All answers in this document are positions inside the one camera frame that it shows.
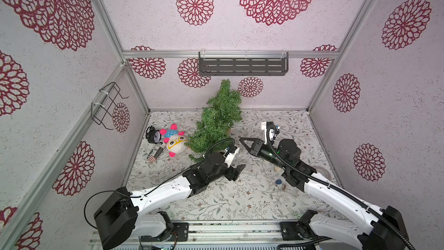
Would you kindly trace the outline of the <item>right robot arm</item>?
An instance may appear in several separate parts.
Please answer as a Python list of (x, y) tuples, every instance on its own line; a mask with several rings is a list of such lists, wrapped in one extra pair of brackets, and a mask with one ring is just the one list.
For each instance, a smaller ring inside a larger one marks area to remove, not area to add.
[(346, 216), (345, 220), (331, 219), (308, 210), (293, 225), (298, 237), (307, 239), (310, 244), (333, 239), (361, 250), (414, 249), (403, 217), (397, 209), (373, 205), (334, 185), (300, 159), (301, 150), (295, 141), (282, 139), (274, 147), (279, 127), (272, 122), (264, 122), (261, 128), (264, 140), (239, 139), (248, 153), (280, 167), (282, 177), (290, 186), (322, 200)]

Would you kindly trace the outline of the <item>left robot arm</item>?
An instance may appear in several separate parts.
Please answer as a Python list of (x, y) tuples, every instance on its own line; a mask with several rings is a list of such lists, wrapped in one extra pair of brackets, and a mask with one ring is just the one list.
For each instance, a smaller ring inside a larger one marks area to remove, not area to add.
[(99, 234), (102, 248), (112, 250), (132, 236), (150, 237), (155, 241), (168, 239), (174, 225), (159, 208), (198, 195), (220, 178), (237, 180), (245, 168), (243, 164), (231, 165), (238, 152), (235, 140), (225, 138), (211, 146), (201, 162), (157, 186), (132, 192), (126, 187), (111, 191), (94, 213), (92, 225)]

